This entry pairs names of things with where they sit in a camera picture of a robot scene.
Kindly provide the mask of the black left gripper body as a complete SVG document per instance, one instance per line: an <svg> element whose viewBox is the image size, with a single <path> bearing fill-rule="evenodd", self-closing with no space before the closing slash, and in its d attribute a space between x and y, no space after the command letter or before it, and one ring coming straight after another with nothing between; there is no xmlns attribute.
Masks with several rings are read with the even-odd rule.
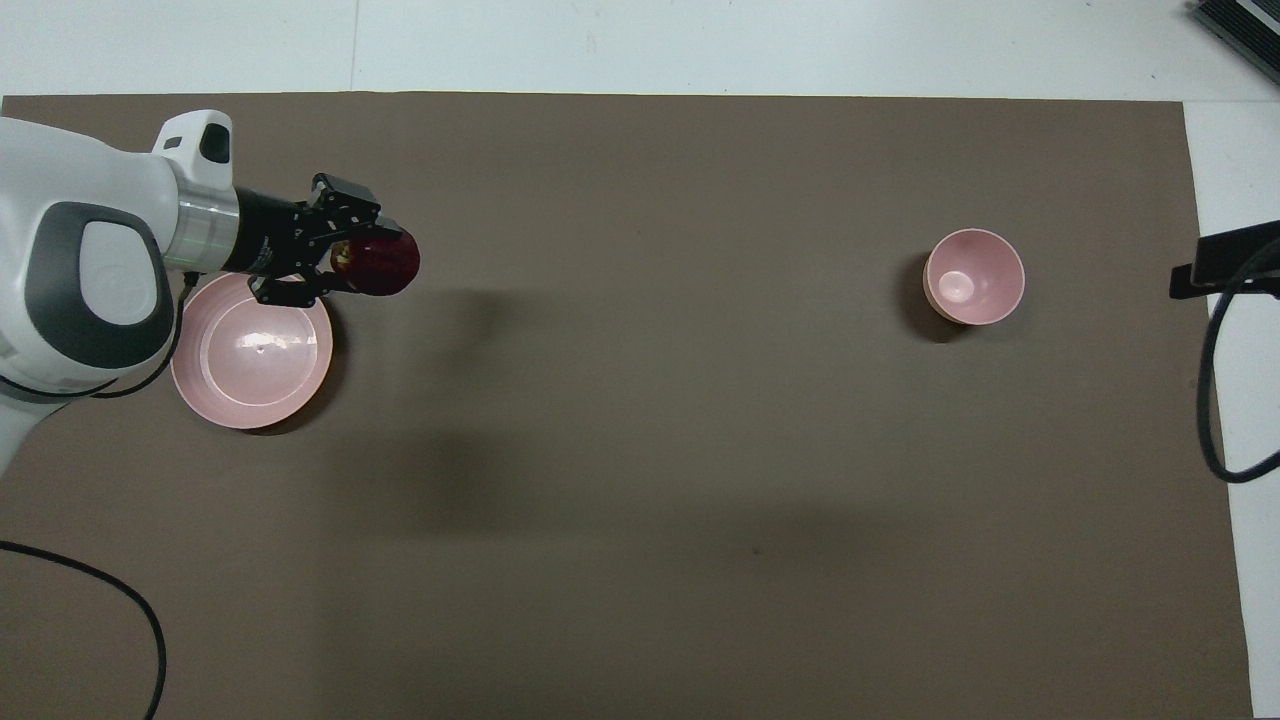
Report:
<svg viewBox="0 0 1280 720"><path fill-rule="evenodd" d="M236 237L224 272L279 278L317 264L305 233L310 208L247 187L236 187Z"/></svg>

